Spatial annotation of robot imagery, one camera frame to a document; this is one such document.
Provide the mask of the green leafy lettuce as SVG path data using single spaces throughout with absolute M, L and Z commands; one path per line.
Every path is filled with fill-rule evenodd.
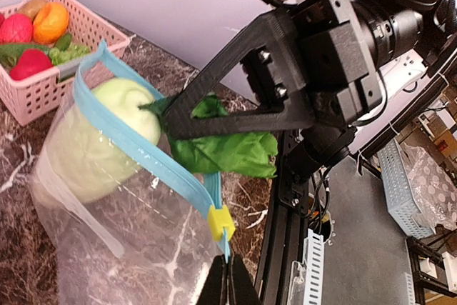
M 156 115 L 162 130 L 167 135 L 171 155 L 192 174 L 233 172 L 244 176 L 272 179 L 276 166 L 271 159 L 278 154 L 276 137 L 269 132 L 247 132 L 222 136 L 205 136 L 195 139 L 175 139 L 165 129 L 163 113 L 177 96 L 139 106 Z M 212 119 L 228 116 L 226 108 L 217 95 L 208 94 L 192 111 L 197 119 Z

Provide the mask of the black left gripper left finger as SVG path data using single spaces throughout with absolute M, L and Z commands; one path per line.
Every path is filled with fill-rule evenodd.
M 228 301 L 228 264 L 224 255 L 214 258 L 196 305 L 225 305 Z

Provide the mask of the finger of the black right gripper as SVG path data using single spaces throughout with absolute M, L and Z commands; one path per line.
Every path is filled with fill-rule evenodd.
M 176 139 L 248 131 L 307 129 L 314 123 L 306 76 L 289 13 L 275 9 L 256 17 L 199 72 L 164 114 Z M 194 108 L 223 84 L 257 109 L 222 118 L 196 119 Z

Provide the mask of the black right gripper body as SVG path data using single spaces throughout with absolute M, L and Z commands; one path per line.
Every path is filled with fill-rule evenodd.
M 291 18 L 319 122 L 343 128 L 381 104 L 378 74 L 350 0 L 306 0 Z

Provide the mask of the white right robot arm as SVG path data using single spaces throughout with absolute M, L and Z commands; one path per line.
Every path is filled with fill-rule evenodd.
M 332 129 L 313 159 L 322 164 L 353 137 L 350 125 L 381 103 L 384 64 L 411 49 L 438 53 L 431 42 L 441 0 L 304 0 L 273 9 L 242 29 L 171 101 L 163 118 L 175 139 L 254 131 Z M 194 109 L 237 64 L 260 107 L 200 119 Z

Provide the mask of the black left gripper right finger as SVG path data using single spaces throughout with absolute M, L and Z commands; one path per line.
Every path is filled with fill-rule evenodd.
M 234 254 L 228 264 L 228 303 L 230 305 L 260 304 L 250 274 L 239 254 Z

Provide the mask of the clear zip top bag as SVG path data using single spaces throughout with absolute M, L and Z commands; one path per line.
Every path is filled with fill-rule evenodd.
M 78 65 L 30 179 L 39 219 L 56 248 L 60 304 L 196 304 L 214 258 L 230 254 L 215 240 L 222 210 L 219 174 L 194 175 L 173 160 L 166 137 L 153 145 L 98 101 L 92 90 L 112 78 L 161 94 L 101 43 Z M 36 172 L 64 114 L 76 106 L 140 169 L 105 197 L 81 203 L 62 180 Z

